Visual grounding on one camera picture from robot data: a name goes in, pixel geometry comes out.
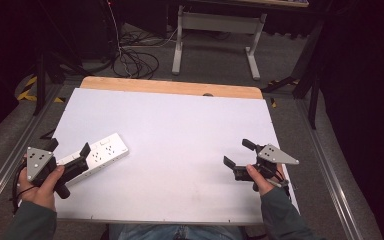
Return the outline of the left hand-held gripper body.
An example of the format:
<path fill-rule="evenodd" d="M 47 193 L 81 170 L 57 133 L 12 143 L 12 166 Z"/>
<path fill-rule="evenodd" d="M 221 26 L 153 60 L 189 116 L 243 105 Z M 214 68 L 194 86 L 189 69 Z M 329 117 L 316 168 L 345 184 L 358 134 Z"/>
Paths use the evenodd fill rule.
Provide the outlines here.
<path fill-rule="evenodd" d="M 80 155 L 74 160 L 64 164 L 65 171 L 57 181 L 54 190 L 60 198 L 67 199 L 70 191 L 66 183 L 81 173 L 89 169 L 86 158 Z M 27 150 L 27 179 L 36 186 L 40 187 L 48 175 L 56 168 L 56 159 L 52 152 L 43 149 L 29 147 Z"/>

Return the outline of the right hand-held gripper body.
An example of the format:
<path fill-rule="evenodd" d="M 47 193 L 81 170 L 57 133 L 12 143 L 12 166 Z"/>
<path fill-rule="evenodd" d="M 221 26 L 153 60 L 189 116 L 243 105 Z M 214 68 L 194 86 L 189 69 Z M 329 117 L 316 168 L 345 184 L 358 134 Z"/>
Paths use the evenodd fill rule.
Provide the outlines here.
<path fill-rule="evenodd" d="M 256 163 L 253 167 L 271 184 L 285 188 L 289 181 L 278 170 L 279 164 L 298 165 L 299 160 L 293 158 L 272 144 L 256 145 Z"/>

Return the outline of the white power strip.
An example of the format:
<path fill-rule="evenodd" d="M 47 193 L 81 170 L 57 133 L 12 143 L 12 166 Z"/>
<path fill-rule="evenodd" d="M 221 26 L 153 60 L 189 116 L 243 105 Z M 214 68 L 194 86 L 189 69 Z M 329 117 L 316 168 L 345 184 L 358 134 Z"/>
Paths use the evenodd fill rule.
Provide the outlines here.
<path fill-rule="evenodd" d="M 76 176 L 74 179 L 68 181 L 68 187 L 85 180 L 129 154 L 128 147 L 125 145 L 118 133 L 114 133 L 93 144 L 90 144 L 90 149 L 91 151 L 86 158 L 89 169 Z"/>

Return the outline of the person's right hand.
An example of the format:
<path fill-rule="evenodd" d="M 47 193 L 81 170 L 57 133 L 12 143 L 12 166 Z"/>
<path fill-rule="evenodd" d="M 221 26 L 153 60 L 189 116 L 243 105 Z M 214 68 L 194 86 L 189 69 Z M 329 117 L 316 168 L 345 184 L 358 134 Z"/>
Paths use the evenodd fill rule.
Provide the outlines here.
<path fill-rule="evenodd" d="M 261 196 L 266 195 L 274 189 L 278 189 L 278 187 L 268 182 L 252 165 L 248 164 L 246 166 L 246 170 L 254 183 L 257 185 L 258 192 Z"/>

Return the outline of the person's left hand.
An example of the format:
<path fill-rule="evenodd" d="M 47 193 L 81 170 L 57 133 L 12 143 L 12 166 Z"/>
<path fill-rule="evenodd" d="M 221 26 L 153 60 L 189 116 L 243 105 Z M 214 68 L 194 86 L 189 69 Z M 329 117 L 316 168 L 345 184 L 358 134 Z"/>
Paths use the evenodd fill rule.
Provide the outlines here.
<path fill-rule="evenodd" d="M 32 185 L 27 179 L 27 168 L 24 167 L 18 179 L 19 194 L 23 201 L 56 211 L 54 187 L 65 171 L 63 165 L 57 166 L 45 179 L 40 187 Z"/>

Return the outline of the white table cover board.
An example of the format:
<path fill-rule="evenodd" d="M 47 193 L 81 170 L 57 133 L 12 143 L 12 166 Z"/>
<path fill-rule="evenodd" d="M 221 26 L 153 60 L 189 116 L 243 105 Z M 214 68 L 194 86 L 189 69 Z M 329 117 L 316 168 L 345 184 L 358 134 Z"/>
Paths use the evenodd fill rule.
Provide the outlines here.
<path fill-rule="evenodd" d="M 224 165 L 253 164 L 243 140 L 278 142 L 263 99 L 77 88 L 55 131 L 58 158 L 113 133 L 129 153 L 58 199 L 61 219 L 255 225 L 260 199 Z"/>

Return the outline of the black metal stand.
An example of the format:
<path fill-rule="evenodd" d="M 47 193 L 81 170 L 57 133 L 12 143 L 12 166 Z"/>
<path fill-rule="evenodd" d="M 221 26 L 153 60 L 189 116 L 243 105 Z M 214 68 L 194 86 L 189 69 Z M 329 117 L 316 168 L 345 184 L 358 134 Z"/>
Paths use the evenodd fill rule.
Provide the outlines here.
<path fill-rule="evenodd" d="M 56 84 L 65 81 L 62 65 L 80 76 L 92 76 L 82 67 L 69 24 L 65 0 L 25 0 L 33 29 L 36 55 L 37 102 L 34 116 L 46 104 L 46 76 Z"/>
<path fill-rule="evenodd" d="M 312 129 L 316 128 L 316 108 L 320 89 L 320 83 L 317 76 L 318 64 L 316 63 L 314 52 L 317 48 L 323 26 L 324 21 L 318 20 L 307 39 L 291 75 L 279 82 L 273 82 L 262 89 L 263 93 L 271 93 L 288 84 L 292 84 L 294 81 L 298 81 L 298 84 L 292 91 L 292 95 L 295 99 L 303 99 L 308 92 L 311 92 L 307 118 Z"/>

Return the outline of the wooden table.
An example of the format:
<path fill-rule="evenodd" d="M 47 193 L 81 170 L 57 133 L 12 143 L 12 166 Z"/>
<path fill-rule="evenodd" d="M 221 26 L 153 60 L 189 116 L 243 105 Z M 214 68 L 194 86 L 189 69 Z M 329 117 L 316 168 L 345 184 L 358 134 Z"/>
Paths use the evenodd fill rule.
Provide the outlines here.
<path fill-rule="evenodd" d="M 162 80 L 88 76 L 83 79 L 80 87 L 83 89 L 134 91 L 196 96 L 207 95 L 214 97 L 230 97 L 244 99 L 263 98 L 261 90 L 257 87 L 173 82 Z"/>

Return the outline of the black curtain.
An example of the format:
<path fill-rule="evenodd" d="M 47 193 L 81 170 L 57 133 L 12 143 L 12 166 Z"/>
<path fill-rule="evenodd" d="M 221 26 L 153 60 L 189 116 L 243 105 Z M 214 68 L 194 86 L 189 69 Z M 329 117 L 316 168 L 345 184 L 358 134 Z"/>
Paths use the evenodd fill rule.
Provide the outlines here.
<path fill-rule="evenodd" d="M 384 0 L 359 0 L 324 34 L 326 111 L 384 239 Z"/>

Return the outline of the dark computer case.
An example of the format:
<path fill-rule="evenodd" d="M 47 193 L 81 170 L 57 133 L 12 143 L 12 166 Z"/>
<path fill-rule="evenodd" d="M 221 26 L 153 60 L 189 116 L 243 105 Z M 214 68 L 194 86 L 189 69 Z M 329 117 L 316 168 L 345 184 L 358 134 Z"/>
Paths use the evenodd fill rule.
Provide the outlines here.
<path fill-rule="evenodd" d="M 115 55 L 115 26 L 107 0 L 82 0 L 79 53 L 85 59 Z"/>

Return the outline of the wooden desk top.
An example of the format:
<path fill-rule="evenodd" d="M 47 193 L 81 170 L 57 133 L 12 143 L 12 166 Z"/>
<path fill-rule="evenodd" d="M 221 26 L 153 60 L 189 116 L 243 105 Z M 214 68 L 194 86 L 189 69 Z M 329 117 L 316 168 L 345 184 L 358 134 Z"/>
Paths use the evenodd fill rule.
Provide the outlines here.
<path fill-rule="evenodd" d="M 220 4 L 240 4 L 249 6 L 298 7 L 309 6 L 308 0 L 194 0 Z"/>

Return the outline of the metal floor rail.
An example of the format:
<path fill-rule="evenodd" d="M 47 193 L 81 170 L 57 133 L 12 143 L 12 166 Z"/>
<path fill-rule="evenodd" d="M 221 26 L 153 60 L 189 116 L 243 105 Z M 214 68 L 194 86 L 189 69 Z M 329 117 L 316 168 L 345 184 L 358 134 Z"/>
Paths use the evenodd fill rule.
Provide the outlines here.
<path fill-rule="evenodd" d="M 348 204 L 347 198 L 339 183 L 336 173 L 332 164 L 328 161 L 324 149 L 321 145 L 319 135 L 315 129 L 312 128 L 308 120 L 308 111 L 303 100 L 296 100 L 296 105 L 300 116 L 302 117 L 307 131 L 310 134 L 312 144 L 315 148 L 320 171 L 323 175 L 327 185 L 329 194 L 333 201 L 334 207 L 341 221 L 344 232 L 348 240 L 364 240 L 363 236 L 355 221 L 351 208 Z"/>
<path fill-rule="evenodd" d="M 3 192 L 5 186 L 10 181 L 10 178 L 16 168 L 16 165 L 19 163 L 21 156 L 27 149 L 27 146 L 30 144 L 33 134 L 40 125 L 41 121 L 44 119 L 45 114 L 48 109 L 54 102 L 54 99 L 57 97 L 61 85 L 52 85 L 49 87 L 48 93 L 45 95 L 45 103 L 42 109 L 37 115 L 32 115 L 26 125 L 25 130 L 18 138 L 18 141 L 13 146 L 11 152 L 5 159 L 1 169 L 0 169 L 0 195 Z"/>

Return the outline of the grey metal desk frame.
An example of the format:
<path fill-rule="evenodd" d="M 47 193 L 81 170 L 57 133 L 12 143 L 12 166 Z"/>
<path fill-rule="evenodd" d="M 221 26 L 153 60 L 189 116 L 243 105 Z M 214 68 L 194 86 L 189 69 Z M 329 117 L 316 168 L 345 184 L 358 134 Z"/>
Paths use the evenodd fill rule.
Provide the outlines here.
<path fill-rule="evenodd" d="M 261 76 L 255 59 L 255 51 L 258 46 L 267 15 L 262 13 L 259 18 L 238 16 L 225 16 L 204 13 L 190 13 L 184 11 L 180 5 L 177 13 L 177 39 L 174 51 L 172 73 L 180 74 L 184 30 L 219 31 L 239 34 L 252 34 L 252 44 L 245 48 L 245 54 L 252 74 L 252 78 L 258 81 Z"/>

